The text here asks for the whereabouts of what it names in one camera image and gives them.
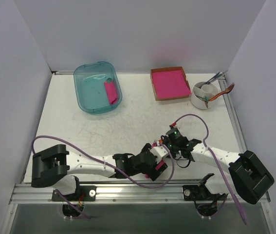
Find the screw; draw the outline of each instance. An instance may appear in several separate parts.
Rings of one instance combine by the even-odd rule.
[[[183,192],[183,194],[185,196],[190,196],[191,195],[191,191],[189,189],[185,189],[184,192]]]
[[[95,196],[95,190],[91,189],[91,190],[89,191],[89,196],[90,196],[90,197],[94,197],[94,196]]]

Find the red part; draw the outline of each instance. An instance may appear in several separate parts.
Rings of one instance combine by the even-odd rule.
[[[109,104],[113,105],[117,102],[117,92],[113,82],[104,82],[105,91],[107,92]]]
[[[164,160],[160,161],[159,164],[155,167],[155,169],[158,171],[164,164]]]

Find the metal frame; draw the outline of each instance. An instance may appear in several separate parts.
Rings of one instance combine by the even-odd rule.
[[[96,199],[92,202],[84,202],[91,204],[148,204],[148,203],[184,203],[183,186],[197,185],[199,180],[173,180],[160,189],[145,189],[131,182],[90,182],[82,183],[82,185],[96,186]],[[11,204],[48,204],[59,203],[51,201],[52,188],[37,189],[32,188],[30,184],[18,184],[15,186],[11,196]],[[246,203],[242,198],[237,196],[241,203]],[[227,202],[233,202],[229,195]],[[266,196],[263,196],[259,202],[269,202]]]
[[[9,234],[15,219],[18,204],[9,204],[5,220],[3,221],[0,234]]]
[[[54,75],[72,75],[72,72],[53,72]],[[226,88],[226,80],[219,80],[220,88],[223,91]],[[230,120],[233,126],[235,136],[237,138],[239,149],[246,151],[246,144],[242,135],[242,131],[239,125],[238,117],[235,112],[230,95],[224,95],[224,102],[230,116]],[[157,181],[156,183],[147,183],[149,185],[158,184],[163,181]],[[148,204],[148,203],[185,203],[191,201],[184,201],[183,197],[183,185],[193,185],[199,182],[198,179],[189,180],[172,180],[163,188],[160,189],[144,189],[137,185],[132,184],[130,181],[111,182],[111,181],[99,181],[99,182],[85,182],[83,184],[97,186],[96,189],[96,201],[90,202],[95,204]],[[29,183],[17,184],[14,187],[11,200],[9,203],[6,219],[3,223],[1,234],[10,233],[10,229],[13,224],[16,209],[18,204],[50,204],[52,197],[52,188],[37,189],[32,188]],[[245,203],[243,199],[237,196],[241,203]],[[232,197],[229,195],[227,202],[233,202]],[[270,197],[266,193],[259,202],[262,205],[262,209],[267,221],[267,225],[270,234],[276,234],[276,224],[272,215],[270,207]],[[63,202],[52,202],[52,204],[62,204]]]

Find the white wall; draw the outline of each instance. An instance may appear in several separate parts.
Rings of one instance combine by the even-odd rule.
[[[29,157],[50,77],[13,0],[0,0],[0,228]]]
[[[231,64],[265,0],[15,0],[46,61],[73,71],[101,60],[117,71]]]
[[[228,75],[248,149],[275,178],[270,189],[276,218],[276,0],[267,0]]]

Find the white panel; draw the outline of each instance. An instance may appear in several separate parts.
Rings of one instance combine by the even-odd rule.
[[[275,178],[270,189],[276,218],[276,0],[268,0],[235,57],[229,81],[241,128]]]
[[[186,77],[190,87],[193,87],[213,75],[186,74]],[[152,143],[165,134],[178,117],[192,113],[202,117],[208,124],[210,135],[206,142],[209,146],[230,152],[239,151],[223,97],[217,99],[213,108],[200,110],[192,105],[189,98],[155,101],[149,74],[117,74],[117,77],[123,94],[120,105],[114,111],[90,115],[78,107],[73,75],[54,75],[37,136],[51,135],[66,139],[93,156],[137,154],[146,143]],[[206,135],[203,123],[195,117],[186,117],[177,126],[189,139],[203,139]],[[58,143],[51,139],[39,139],[35,143],[35,150],[39,152]],[[78,153],[71,147],[68,150]],[[165,161],[169,168],[161,174],[161,180],[168,179],[171,174],[171,160],[167,158]],[[31,157],[23,182],[32,181],[32,162]],[[220,175],[217,167],[195,162],[186,169],[176,166],[173,179],[199,179],[208,173]],[[100,175],[76,176],[80,181],[119,181]],[[133,178],[146,180],[143,174]]]
[[[15,0],[52,70],[226,70],[265,0]]]
[[[29,158],[50,70],[12,0],[0,0],[0,228]]]

